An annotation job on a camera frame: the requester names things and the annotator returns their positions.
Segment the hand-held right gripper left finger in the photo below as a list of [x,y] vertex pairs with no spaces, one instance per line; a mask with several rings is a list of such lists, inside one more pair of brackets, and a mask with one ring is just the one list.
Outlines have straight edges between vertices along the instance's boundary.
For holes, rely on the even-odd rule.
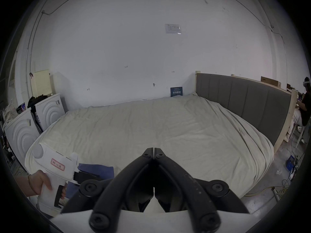
[[147,148],[113,179],[84,181],[61,214],[92,210],[92,230],[117,230],[122,209],[144,212],[154,196],[153,150]]

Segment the person's left hand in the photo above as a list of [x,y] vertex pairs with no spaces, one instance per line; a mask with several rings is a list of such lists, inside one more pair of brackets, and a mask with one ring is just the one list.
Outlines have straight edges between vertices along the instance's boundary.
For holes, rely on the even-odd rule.
[[49,191],[52,191],[50,179],[42,170],[38,170],[35,173],[29,175],[28,182],[35,195],[41,194],[43,186],[47,187]]

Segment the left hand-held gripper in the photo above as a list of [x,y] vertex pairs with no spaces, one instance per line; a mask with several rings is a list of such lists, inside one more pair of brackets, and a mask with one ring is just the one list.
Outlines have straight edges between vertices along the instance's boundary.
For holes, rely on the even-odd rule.
[[42,185],[38,196],[38,207],[43,213],[60,213],[62,205],[60,198],[65,184],[69,181],[81,184],[87,180],[103,181],[99,175],[79,171],[78,155],[72,153],[70,157],[58,153],[46,144],[36,144],[32,151],[36,163],[43,168],[52,189]]

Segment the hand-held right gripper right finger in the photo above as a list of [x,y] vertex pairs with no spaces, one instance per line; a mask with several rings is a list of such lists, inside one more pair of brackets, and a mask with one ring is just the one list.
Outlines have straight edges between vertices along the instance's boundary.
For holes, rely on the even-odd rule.
[[155,148],[155,198],[165,212],[187,210],[194,231],[217,231],[217,210],[249,214],[226,182],[193,178],[160,148]]

